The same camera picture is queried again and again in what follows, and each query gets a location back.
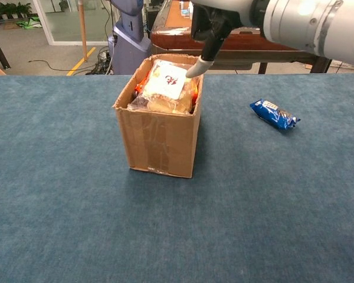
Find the snack bag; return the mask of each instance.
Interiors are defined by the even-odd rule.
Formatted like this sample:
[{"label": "snack bag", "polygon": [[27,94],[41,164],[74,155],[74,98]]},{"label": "snack bag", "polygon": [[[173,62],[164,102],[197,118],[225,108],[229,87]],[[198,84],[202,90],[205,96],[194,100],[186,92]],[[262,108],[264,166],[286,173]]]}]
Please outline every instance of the snack bag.
[{"label": "snack bag", "polygon": [[300,119],[293,116],[291,113],[267,100],[260,99],[250,104],[250,107],[260,118],[276,126],[278,129],[287,130],[293,128],[296,123],[300,121]]},{"label": "snack bag", "polygon": [[131,110],[189,114],[198,95],[199,78],[186,78],[188,64],[156,60]]}]

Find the plastic bag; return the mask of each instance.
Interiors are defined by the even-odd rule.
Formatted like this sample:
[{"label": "plastic bag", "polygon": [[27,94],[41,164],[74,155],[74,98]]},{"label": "plastic bag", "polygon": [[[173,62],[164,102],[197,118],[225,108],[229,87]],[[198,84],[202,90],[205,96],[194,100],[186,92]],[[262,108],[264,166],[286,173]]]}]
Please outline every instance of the plastic bag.
[{"label": "plastic bag", "polygon": [[186,78],[188,64],[156,60],[131,110],[189,114],[198,96],[197,78]]}]

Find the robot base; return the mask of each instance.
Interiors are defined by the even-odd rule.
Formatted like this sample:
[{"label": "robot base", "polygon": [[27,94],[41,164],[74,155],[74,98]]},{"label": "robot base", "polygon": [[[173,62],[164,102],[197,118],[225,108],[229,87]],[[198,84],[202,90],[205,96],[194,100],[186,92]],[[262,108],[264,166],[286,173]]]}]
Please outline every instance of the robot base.
[{"label": "robot base", "polygon": [[109,38],[109,53],[113,58],[114,75],[132,75],[139,68],[144,59],[151,55],[151,41],[143,37],[136,41],[128,36],[120,24],[114,27],[117,42]]}]

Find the packing tape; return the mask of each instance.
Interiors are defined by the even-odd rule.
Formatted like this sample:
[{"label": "packing tape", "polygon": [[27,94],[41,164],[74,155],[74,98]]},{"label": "packing tape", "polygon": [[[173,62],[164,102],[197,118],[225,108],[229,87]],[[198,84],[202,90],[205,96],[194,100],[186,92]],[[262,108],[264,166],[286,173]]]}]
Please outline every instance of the packing tape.
[{"label": "packing tape", "polygon": [[148,170],[165,174],[169,169],[169,149],[166,145],[166,123],[162,115],[144,115],[143,137],[147,151]]}]

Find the blue snack bag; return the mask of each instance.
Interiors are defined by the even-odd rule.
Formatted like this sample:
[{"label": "blue snack bag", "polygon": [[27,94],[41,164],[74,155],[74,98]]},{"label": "blue snack bag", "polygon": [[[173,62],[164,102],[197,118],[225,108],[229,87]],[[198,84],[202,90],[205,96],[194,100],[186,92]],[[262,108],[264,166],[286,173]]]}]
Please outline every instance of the blue snack bag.
[{"label": "blue snack bag", "polygon": [[288,128],[293,128],[300,121],[297,117],[294,117],[289,112],[267,100],[260,99],[250,104],[250,107],[260,118],[276,126],[278,129],[287,130]]}]

